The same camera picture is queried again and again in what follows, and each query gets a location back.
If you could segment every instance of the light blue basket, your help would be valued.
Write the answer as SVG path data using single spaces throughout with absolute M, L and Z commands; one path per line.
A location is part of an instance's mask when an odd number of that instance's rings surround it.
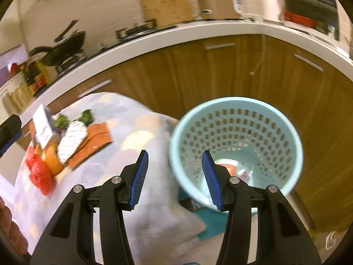
M 247 163 L 253 169 L 249 185 L 266 188 L 274 184 L 283 195 L 292 191 L 303 165 L 299 135 L 276 108 L 245 97 L 202 103 L 177 124 L 169 158 L 184 191 L 213 210 L 217 209 L 201 167 L 201 155 L 206 149 L 214 160 Z

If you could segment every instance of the wooden cutting board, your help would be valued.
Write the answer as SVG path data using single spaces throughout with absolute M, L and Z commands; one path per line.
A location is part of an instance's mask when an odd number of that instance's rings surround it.
M 188 0 L 141 0 L 146 19 L 157 19 L 159 27 L 192 20 Z

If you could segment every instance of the red container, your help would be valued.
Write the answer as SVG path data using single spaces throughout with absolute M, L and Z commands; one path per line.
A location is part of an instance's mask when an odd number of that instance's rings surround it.
M 303 17 L 300 15 L 296 15 L 292 12 L 286 11 L 285 12 L 285 20 L 290 21 L 308 28 L 315 29 L 316 22 L 312 19 L 309 19 L 307 17 Z

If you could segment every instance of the pan handle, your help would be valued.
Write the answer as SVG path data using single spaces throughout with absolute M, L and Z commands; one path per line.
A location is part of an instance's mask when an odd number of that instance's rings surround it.
M 64 38 L 64 36 L 66 35 L 66 33 L 68 32 L 68 31 L 70 31 L 70 29 L 76 24 L 78 22 L 78 20 L 72 20 L 71 21 L 71 23 L 70 23 L 70 25 L 68 25 L 68 27 L 59 35 L 59 36 L 57 36 L 56 38 L 55 38 L 55 40 L 54 40 L 54 42 L 60 42 L 63 38 Z
M 35 47 L 28 54 L 29 56 L 34 56 L 35 54 L 38 54 L 38 53 L 49 53 L 52 51 L 54 51 L 53 47 L 40 46 L 40 47 Z

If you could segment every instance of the kitchen counter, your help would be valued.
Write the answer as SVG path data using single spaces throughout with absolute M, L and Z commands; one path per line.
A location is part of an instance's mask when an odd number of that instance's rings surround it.
M 177 28 L 157 32 L 113 47 L 59 77 L 21 114 L 22 126 L 32 118 L 40 104 L 48 105 L 62 94 L 90 77 L 134 57 L 164 47 L 211 37 L 264 34 L 313 53 L 325 60 L 353 81 L 353 62 L 325 43 L 300 31 L 264 22 L 252 21 L 200 21 L 180 24 Z

